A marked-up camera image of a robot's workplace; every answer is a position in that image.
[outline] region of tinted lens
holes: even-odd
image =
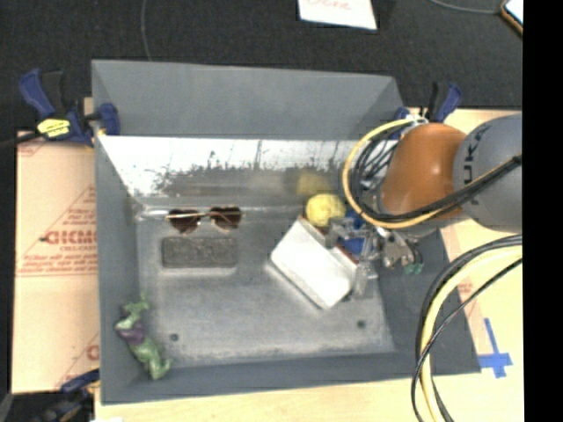
[[[208,214],[217,227],[222,229],[235,229],[242,219],[239,207],[212,207]]]
[[[200,213],[195,209],[173,209],[168,213],[168,220],[180,233],[194,231],[201,219]]]

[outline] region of white sponge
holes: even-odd
[[[294,222],[270,258],[322,309],[342,300],[355,282],[355,262],[337,247],[327,249],[322,234],[303,217]]]

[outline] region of yellow cable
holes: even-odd
[[[422,222],[423,220],[426,220],[428,218],[428,216],[424,215],[424,216],[418,217],[416,219],[413,219],[414,222],[412,222],[412,221],[408,221],[408,222],[384,222],[384,221],[379,221],[377,219],[374,219],[373,217],[370,217],[370,216],[364,214],[362,208],[354,200],[354,197],[352,196],[352,193],[350,191],[350,184],[349,184],[349,180],[348,180],[348,173],[349,173],[349,170],[350,170],[350,164],[352,163],[352,160],[354,159],[354,157],[355,157],[356,153],[358,152],[358,150],[360,149],[360,147],[365,142],[369,141],[372,137],[380,135],[384,131],[389,130],[391,128],[402,127],[403,125],[409,125],[411,123],[413,123],[413,121],[410,120],[410,119],[395,120],[393,122],[386,123],[386,124],[382,125],[381,127],[377,127],[375,129],[371,130],[369,133],[367,133],[365,136],[363,136],[363,138],[358,143],[356,143],[356,145],[352,148],[352,150],[350,151],[349,155],[346,158],[346,161],[344,162],[344,167],[342,169],[342,186],[343,186],[343,189],[344,189],[344,194],[346,195],[347,201],[350,204],[350,206],[354,209],[354,211],[356,213],[358,213],[367,222],[369,222],[373,225],[376,225],[378,227],[383,227],[385,229],[402,229],[402,228],[405,228],[405,227],[410,227],[410,226],[414,225],[415,223]]]
[[[510,251],[503,252],[507,256],[522,256],[521,252],[516,255],[516,252],[514,252],[514,247],[504,248],[510,249]],[[434,300],[432,300],[428,309],[425,323],[420,335],[420,353],[424,351],[428,342],[434,335],[436,318],[438,317],[438,313],[440,312],[443,303],[446,301],[451,292],[456,289],[459,283],[467,278],[473,270],[475,270],[475,266],[482,267],[484,263],[486,264],[487,262],[490,262],[491,260],[497,260],[498,258],[498,251],[493,255],[477,257],[469,264],[465,265],[462,269],[460,269],[453,277],[446,281],[446,283],[444,283],[440,291],[436,294]],[[440,422],[442,420],[442,417],[440,408],[438,407],[438,403],[436,402],[434,387],[432,386],[432,366],[430,357],[431,355],[427,357],[426,361],[422,365],[422,369],[420,370],[420,385],[422,387],[422,392],[424,393],[428,409],[430,410],[430,414],[432,415],[432,419],[434,420],[434,422]]]
[[[380,135],[381,133],[383,133],[386,130],[389,130],[389,129],[395,128],[395,127],[401,127],[403,125],[409,125],[411,123],[413,123],[413,120],[410,120],[410,119],[395,120],[393,122],[386,123],[386,124],[382,125],[381,127],[377,127],[375,129],[371,130],[369,133],[367,133],[365,136],[363,136],[363,138],[358,143],[356,143],[356,145],[352,148],[352,150],[350,151],[349,155],[347,156],[346,161],[344,162],[344,166],[342,168],[342,175],[341,175],[341,177],[342,177],[342,187],[343,187],[343,190],[344,190],[344,194],[346,195],[347,202],[354,209],[354,211],[357,214],[360,215],[360,217],[363,220],[371,223],[372,225],[376,225],[377,227],[383,227],[385,229],[404,229],[404,228],[412,227],[413,225],[416,225],[417,223],[421,223],[421,222],[427,221],[428,219],[431,219],[432,217],[434,217],[436,214],[438,214],[440,211],[442,211],[444,209],[444,208],[436,209],[434,211],[430,211],[430,212],[425,213],[423,215],[419,215],[419,216],[413,217],[411,219],[408,219],[408,220],[405,220],[405,221],[402,221],[402,222],[382,221],[382,220],[376,219],[374,217],[371,217],[370,215],[364,214],[362,207],[360,207],[360,205],[355,201],[354,196],[352,195],[352,192],[350,191],[350,183],[349,183],[349,179],[348,179],[350,164],[352,163],[353,159],[355,158],[355,155],[358,152],[358,150],[360,149],[360,147],[365,142],[369,141],[371,138],[373,138],[377,135]],[[503,167],[505,164],[508,164],[510,161],[512,161],[512,158],[510,158],[505,163],[500,164],[499,166],[493,168],[492,170],[488,171],[487,173],[484,173],[483,175],[478,177],[476,180],[474,180],[472,183],[474,183],[475,181],[479,181],[479,180],[487,177],[488,175],[496,172],[498,169]]]

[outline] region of black floor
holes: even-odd
[[[502,0],[441,1],[498,10]],[[408,106],[424,106],[434,81],[451,80],[464,94],[463,106],[523,105],[523,38],[498,14],[454,11],[428,0],[375,0],[379,30],[369,33],[302,22],[296,0],[146,0],[145,48],[142,5],[0,0],[0,141],[35,121],[18,93],[22,74],[62,69],[66,98],[82,100],[91,91],[92,58],[150,55],[154,61],[392,75]],[[13,150],[0,150],[0,397],[10,379],[14,167]]]

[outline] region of blue cross mark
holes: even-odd
[[[486,332],[489,335],[489,339],[491,340],[491,344],[493,345],[493,353],[478,355],[479,365],[481,368],[491,367],[494,372],[494,377],[502,378],[507,376],[504,368],[506,366],[512,366],[512,360],[510,359],[510,355],[508,353],[499,352],[499,347],[496,344],[496,339],[493,334],[493,326],[487,317],[485,317],[485,327]]]

